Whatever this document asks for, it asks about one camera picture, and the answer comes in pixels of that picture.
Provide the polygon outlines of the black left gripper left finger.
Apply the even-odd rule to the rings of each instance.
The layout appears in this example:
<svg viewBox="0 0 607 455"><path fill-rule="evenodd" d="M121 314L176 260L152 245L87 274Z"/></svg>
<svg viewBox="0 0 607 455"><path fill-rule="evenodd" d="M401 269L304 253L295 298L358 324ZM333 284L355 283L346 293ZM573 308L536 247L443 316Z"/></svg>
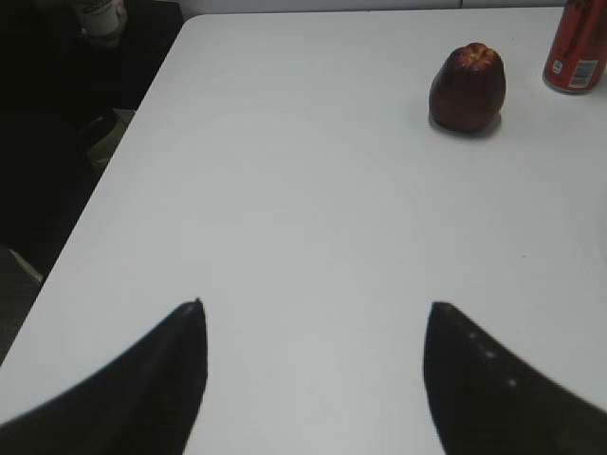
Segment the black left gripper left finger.
<svg viewBox="0 0 607 455"><path fill-rule="evenodd" d="M181 454L208 380L201 300L85 380L1 426L4 454Z"/></svg>

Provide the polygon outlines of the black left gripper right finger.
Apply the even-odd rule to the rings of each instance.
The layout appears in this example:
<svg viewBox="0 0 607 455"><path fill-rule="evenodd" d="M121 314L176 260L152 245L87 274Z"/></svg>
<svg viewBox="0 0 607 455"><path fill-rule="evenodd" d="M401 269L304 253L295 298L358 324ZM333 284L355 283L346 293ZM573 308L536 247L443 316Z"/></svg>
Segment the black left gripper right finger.
<svg viewBox="0 0 607 455"><path fill-rule="evenodd" d="M606 413L509 351L456 306L432 305L423 379L447 454L603 454Z"/></svg>

